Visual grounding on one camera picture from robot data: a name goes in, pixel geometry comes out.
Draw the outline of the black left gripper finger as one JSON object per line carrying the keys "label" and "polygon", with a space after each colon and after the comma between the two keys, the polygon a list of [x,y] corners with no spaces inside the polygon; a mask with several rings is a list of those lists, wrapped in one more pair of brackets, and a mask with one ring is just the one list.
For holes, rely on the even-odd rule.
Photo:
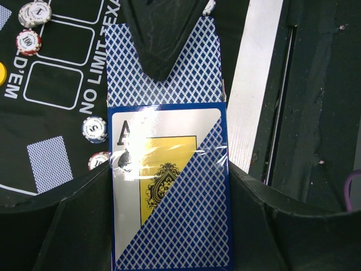
{"label": "black left gripper finger", "polygon": [[125,0],[121,8],[143,72],[167,79],[208,1]]}

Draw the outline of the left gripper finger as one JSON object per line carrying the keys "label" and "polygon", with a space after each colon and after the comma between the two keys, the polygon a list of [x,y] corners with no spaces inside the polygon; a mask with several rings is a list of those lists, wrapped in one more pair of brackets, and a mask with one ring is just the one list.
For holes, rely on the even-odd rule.
{"label": "left gripper finger", "polygon": [[108,163],[43,194],[1,204],[1,270],[110,270]]}
{"label": "left gripper finger", "polygon": [[360,211],[326,211],[229,171],[235,270],[360,270]]}

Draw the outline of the red white single chip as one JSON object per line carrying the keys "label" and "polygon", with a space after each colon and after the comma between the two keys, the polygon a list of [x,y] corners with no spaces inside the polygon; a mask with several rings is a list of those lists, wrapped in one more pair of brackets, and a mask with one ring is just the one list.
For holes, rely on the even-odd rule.
{"label": "red white single chip", "polygon": [[98,167],[102,163],[109,160],[109,154],[107,152],[97,152],[93,154],[88,161],[88,170],[93,170],[94,168]]}

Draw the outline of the blue white chip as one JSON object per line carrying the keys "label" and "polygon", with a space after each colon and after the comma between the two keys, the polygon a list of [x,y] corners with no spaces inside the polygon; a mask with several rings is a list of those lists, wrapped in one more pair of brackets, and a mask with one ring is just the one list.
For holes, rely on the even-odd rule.
{"label": "blue white chip", "polygon": [[108,125],[99,116],[89,116],[82,122],[82,135],[93,144],[100,144],[108,138]]}
{"label": "blue white chip", "polygon": [[212,13],[212,11],[215,9],[215,6],[216,6],[216,0],[209,0],[202,12],[202,16],[209,16]]}

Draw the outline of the blue playing card deck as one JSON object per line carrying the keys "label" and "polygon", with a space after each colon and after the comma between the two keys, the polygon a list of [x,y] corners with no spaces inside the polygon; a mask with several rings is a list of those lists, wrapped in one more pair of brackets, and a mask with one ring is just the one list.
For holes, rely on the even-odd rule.
{"label": "blue playing card deck", "polygon": [[226,105],[108,109],[113,270],[232,270]]}

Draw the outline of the grey white chip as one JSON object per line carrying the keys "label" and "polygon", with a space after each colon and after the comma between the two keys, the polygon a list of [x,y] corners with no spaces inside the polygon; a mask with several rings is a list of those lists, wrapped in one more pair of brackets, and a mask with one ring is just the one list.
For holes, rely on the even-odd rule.
{"label": "grey white chip", "polygon": [[52,17],[50,4],[44,1],[26,3],[18,13],[19,23],[25,28],[46,24]]}

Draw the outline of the yellow dealer button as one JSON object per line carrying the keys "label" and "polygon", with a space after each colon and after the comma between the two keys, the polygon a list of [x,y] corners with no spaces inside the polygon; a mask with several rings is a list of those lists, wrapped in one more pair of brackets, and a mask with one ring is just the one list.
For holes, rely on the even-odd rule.
{"label": "yellow dealer button", "polygon": [[2,86],[7,78],[7,69],[6,66],[0,62],[0,85]]}

